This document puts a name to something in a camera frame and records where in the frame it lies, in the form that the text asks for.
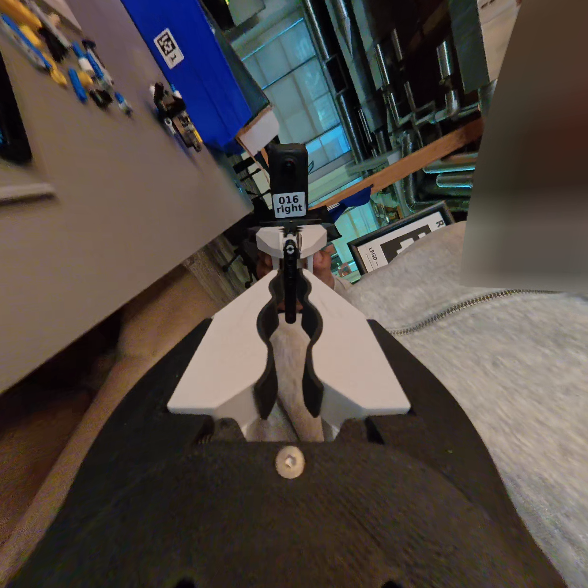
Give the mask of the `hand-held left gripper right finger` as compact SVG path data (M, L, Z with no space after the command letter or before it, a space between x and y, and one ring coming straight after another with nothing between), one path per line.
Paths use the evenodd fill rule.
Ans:
M309 336L303 398L337 437L347 420L405 415L411 405L364 314L308 270L300 270L298 300Z

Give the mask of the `blue plastic bin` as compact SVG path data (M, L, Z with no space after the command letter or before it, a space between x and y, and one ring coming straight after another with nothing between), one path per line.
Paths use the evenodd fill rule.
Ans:
M237 134L269 100L199 1L122 1L206 146L243 153Z

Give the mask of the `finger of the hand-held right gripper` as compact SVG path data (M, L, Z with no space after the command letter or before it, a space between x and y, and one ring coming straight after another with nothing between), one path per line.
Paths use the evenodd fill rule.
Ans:
M254 237L258 251L270 256L283 256L285 238L284 226L261 227Z
M295 240L299 256L313 256L327 246L327 230L323 226L300 226Z

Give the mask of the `wooden ceiling beam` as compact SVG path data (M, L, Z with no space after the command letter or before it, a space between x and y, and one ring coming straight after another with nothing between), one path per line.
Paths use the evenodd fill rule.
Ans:
M325 201L315 203L310 209L318 209L321 206L333 206L342 200L357 194L365 188L370 188L371 194L375 194L410 174L434 163L436 160L445 158L469 143L478 140L482 136L483 130L484 119L479 117L475 121L469 122L463 127L424 146L418 151L399 159L397 162L372 174L361 182L357 182L347 189L339 191Z

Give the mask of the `long blue lego pin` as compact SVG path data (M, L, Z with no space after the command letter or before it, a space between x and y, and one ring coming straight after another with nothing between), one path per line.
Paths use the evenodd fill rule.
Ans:
M68 76L70 79L70 83L72 85L72 89L80 101L80 103L85 104L88 101L88 94L86 93L85 87L82 84L81 78L77 73L77 70L74 68L68 68Z

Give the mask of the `person's right hand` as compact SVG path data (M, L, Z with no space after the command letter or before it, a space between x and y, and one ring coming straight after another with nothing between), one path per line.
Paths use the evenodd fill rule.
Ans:
M335 253L334 246L330 243L313 256L313 274L331 289L335 289L335 280L331 271L332 254ZM256 261L256 277L263 278L273 269L272 257L262 251L258 251Z

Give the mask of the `black lego axle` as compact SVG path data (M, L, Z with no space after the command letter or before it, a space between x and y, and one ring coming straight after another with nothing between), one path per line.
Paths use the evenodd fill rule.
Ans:
M299 250L296 238L287 236L283 246L283 307L285 322L294 324L297 316Z

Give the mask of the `grey ridged lego piece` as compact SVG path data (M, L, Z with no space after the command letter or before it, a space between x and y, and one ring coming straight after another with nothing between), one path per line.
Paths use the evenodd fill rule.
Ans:
M42 201L54 197L55 189L47 182L1 186L1 207Z

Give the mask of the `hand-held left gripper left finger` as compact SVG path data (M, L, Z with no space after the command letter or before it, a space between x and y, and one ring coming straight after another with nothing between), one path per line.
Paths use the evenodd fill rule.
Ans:
M277 399L270 339L279 327L281 295L282 274L273 270L207 322L167 403L171 413L230 418L244 433L268 419Z

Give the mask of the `blue cloth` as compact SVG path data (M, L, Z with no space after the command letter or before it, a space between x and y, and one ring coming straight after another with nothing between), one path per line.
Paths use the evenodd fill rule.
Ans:
M364 206L371 201L371 187L365 187L355 194L328 207L330 221L335 223L347 210Z

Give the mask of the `metal duct pipes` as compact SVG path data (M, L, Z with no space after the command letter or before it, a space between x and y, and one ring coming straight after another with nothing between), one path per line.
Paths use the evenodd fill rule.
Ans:
M463 89L450 33L433 37L410 55L395 35L393 42L394 78L387 89L387 103L402 158L481 120L481 98ZM454 210L467 210L480 141L475 138L437 155L396 182L393 187L400 214L417 212L443 199Z

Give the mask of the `blue grey lego connector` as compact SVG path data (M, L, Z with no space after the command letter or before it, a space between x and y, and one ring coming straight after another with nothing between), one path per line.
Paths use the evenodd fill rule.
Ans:
M83 39L82 46L84 47L86 57L91 64L94 77L97 83L104 89L110 91L114 89L114 81L110 73L107 71L104 63L100 59L97 52L97 45L93 40Z

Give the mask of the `framed marker poster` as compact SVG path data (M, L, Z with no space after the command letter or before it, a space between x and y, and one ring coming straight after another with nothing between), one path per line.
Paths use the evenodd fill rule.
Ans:
M348 242L348 247L359 273L365 275L388 265L413 243L451 224L454 217L446 202L438 201Z

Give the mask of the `white board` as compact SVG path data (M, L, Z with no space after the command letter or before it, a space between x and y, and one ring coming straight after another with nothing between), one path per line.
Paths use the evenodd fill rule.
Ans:
M274 107L269 104L247 125L239 130L235 139L247 154L254 157L279 135L280 123Z

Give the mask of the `black office chair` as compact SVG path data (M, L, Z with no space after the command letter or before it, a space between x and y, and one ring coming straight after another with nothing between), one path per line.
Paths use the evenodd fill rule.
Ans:
M233 254L230 260L222 265L222 271L223 273L227 273L229 268L240 259L247 271L248 278L245 282L245 287L248 289L258 279L258 250L256 245L250 239L249 230L247 228L238 228L237 225L227 229L224 232L224 237L233 246Z

